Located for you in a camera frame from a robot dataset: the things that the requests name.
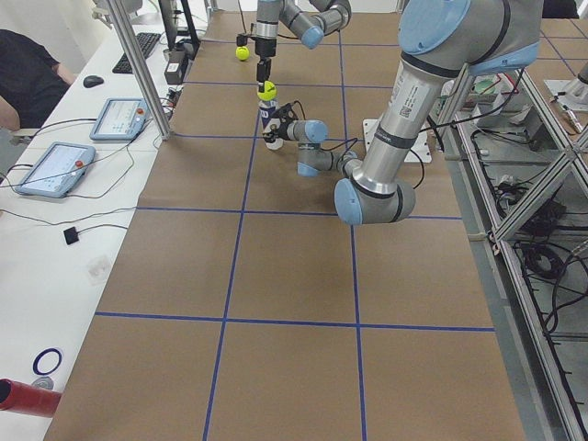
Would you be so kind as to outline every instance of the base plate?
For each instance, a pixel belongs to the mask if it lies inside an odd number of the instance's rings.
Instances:
[[[544,80],[545,85],[548,87],[549,92],[553,96],[556,96],[563,88],[568,85],[570,80]],[[568,106],[574,112],[588,112],[588,105],[578,104],[575,101],[568,99],[565,95],[558,96],[558,101],[561,104]]]
[[[369,150],[369,146],[374,139],[374,133],[378,126],[378,119],[364,119],[364,139],[366,140],[366,152]],[[429,146],[426,144],[426,132],[419,133],[418,138],[413,146],[413,152],[419,155],[425,164],[429,164],[433,161]],[[405,163],[418,163],[419,160],[413,154],[407,154],[404,159]]]

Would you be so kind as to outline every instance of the blue and white tablet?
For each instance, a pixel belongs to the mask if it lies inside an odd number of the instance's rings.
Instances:
[[[132,141],[141,132],[149,114],[142,98],[109,98],[92,128],[94,141]]]
[[[33,165],[15,191],[21,195],[63,198],[94,161],[91,145],[54,142]]]

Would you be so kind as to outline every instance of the red cylinder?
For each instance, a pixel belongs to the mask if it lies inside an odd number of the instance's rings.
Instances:
[[[0,379],[0,411],[51,418],[62,395],[11,379]]]

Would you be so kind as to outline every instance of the yellow-green ball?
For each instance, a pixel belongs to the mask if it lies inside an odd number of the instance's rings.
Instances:
[[[239,46],[235,51],[235,55],[239,60],[244,62],[249,58],[249,49],[247,48],[247,46]]]
[[[257,91],[257,96],[259,99],[263,99],[264,101],[271,101],[277,95],[276,85],[274,85],[271,81],[264,82],[264,91],[259,92]]]

